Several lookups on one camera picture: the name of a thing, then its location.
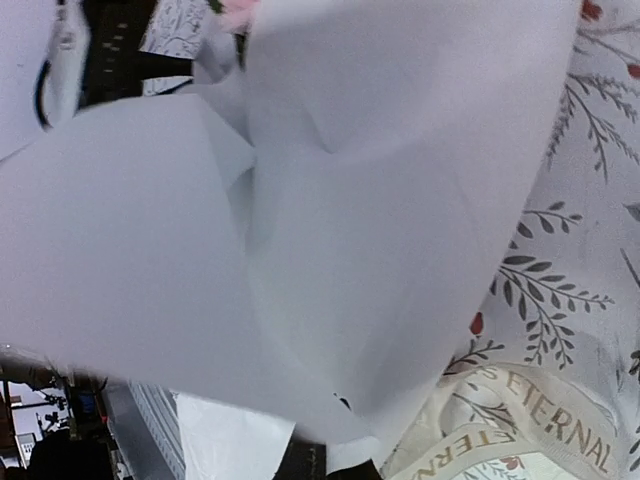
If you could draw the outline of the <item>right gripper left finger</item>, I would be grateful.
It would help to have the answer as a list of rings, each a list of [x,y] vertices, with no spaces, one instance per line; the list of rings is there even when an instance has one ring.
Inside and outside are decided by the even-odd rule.
[[[274,480],[325,480],[326,446],[292,439]]]

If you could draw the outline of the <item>cream printed ribbon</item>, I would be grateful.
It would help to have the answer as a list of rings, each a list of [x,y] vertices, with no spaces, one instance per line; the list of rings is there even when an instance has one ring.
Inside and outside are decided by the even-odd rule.
[[[383,464],[384,479],[621,479],[611,413],[540,368],[443,376]]]

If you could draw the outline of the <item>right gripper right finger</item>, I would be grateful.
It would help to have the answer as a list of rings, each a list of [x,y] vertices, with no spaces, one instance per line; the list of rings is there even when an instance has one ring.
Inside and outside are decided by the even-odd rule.
[[[382,480],[372,460],[362,464],[335,471],[326,477],[327,480]]]

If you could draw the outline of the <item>bouquet of fake flowers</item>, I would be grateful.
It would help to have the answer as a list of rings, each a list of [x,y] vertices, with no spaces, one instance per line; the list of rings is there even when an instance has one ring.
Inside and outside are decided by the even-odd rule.
[[[223,30],[247,33],[254,22],[259,0],[212,0],[209,2]]]

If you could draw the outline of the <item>white wrapping paper sheet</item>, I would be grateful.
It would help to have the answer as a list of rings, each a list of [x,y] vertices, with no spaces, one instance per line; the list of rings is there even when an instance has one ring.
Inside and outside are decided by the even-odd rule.
[[[576,1],[263,1],[241,114],[119,100],[1,165],[1,337],[381,464],[488,292]]]

